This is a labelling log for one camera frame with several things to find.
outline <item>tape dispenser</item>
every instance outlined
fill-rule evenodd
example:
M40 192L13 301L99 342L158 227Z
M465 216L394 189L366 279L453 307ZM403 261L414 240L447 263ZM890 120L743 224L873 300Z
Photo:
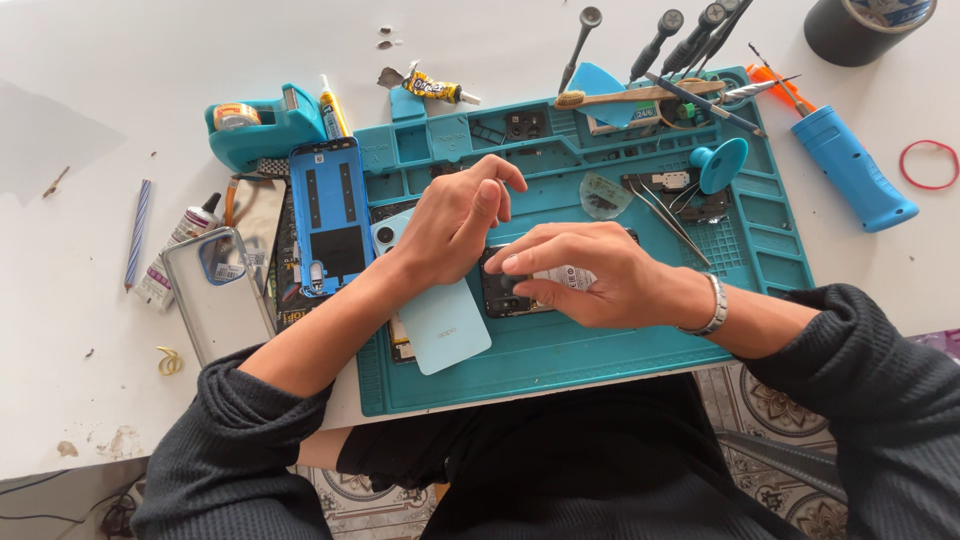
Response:
M257 158L286 159L297 146L326 140L317 100L291 83L281 90L278 100L211 105L204 111L210 150L233 172L253 171Z

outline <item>sweater sleeve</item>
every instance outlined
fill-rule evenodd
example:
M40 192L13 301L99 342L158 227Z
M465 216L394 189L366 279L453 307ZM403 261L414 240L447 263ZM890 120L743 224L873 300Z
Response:
M286 467L323 421L332 384L304 399L235 369L258 348L200 373L193 404L150 458L137 538L331 537L314 487Z
M956 538L960 365L905 340L856 287L794 291L789 300L822 312L779 353L745 362L830 420L850 538Z

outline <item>finger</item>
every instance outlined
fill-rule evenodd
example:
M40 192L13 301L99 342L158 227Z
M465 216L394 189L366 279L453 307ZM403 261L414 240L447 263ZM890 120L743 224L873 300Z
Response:
M500 156L487 154L477 161L470 170L480 173L479 176L482 178L498 178L517 191L527 190L527 181L523 180L520 169Z
M473 195L473 205L467 221L460 226L460 230L453 235L453 241L461 239L483 238L487 229L496 219L496 211L500 207L500 186L496 180L486 179L477 186Z
M514 285L514 294L551 306L584 326L596 320L603 309L595 296L551 280L519 282Z
M514 276L550 270L565 264L592 270L598 261L609 258L601 242L582 234L560 233L503 261L503 271Z
M506 223L510 221L510 193L502 180L497 180L497 183L500 184L500 211L496 213L496 217Z
M499 274L503 271L502 264L507 257L542 244L558 234L578 233L589 235L589 229L592 225L592 223L544 223L537 225L531 229L529 233L496 252L496 255L484 264L484 270L486 270L488 274Z

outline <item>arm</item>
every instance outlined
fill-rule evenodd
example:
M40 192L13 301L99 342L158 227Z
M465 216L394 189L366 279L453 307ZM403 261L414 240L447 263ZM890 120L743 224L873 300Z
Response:
M286 467L370 336L417 294L476 264L487 229L510 219L504 182L526 188L494 157L436 179L389 254L265 345L206 366L197 399L150 459L137 537L330 538L313 486Z
M708 280L652 260L616 224L538 226L486 270L522 275L562 264L587 268L597 281L581 292L530 280L514 292L585 326L696 329L712 317ZM744 359L764 383L829 418L852 537L955 537L960 365L904 340L849 285L794 291L792 302L726 289L727 321L708 339Z

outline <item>red rubber band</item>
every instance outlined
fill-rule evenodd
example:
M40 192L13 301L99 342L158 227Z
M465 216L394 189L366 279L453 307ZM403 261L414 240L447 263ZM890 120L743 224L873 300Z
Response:
M914 146L917 146L918 144L920 144L920 143L922 143L922 142L926 142L926 143L929 143L929 144L936 144L937 146L939 146L939 147L941 147L941 148L945 148L945 149L949 150L949 151L950 151L950 154L953 156L953 178L952 178L949 182L947 182L946 184L943 184L943 185L923 185L923 184L920 184L920 183L914 181L912 178L910 178L910 175L906 174L906 167L903 166L903 158L906 158L906 153L909 152L911 148L913 148ZM911 144L910 146L907 146L906 148L904 148L904 149L903 149L903 152L900 152L900 173L903 175L903 177L904 177L908 182L910 182L911 184L915 185L916 187L921 187L921 188L923 188L923 189L930 189L930 190L943 189L943 188L945 188L945 187L950 187L951 185L953 185L953 183L957 181L957 177L960 177L960 159L957 158L957 153L956 153L956 151L953 150L952 148L950 148L949 146L947 146L946 144L944 144L944 143L942 143L942 142L937 142L937 141L935 141L935 140L930 140L930 139L928 139L928 138L925 138L924 140L918 140L917 142L914 142L914 143Z

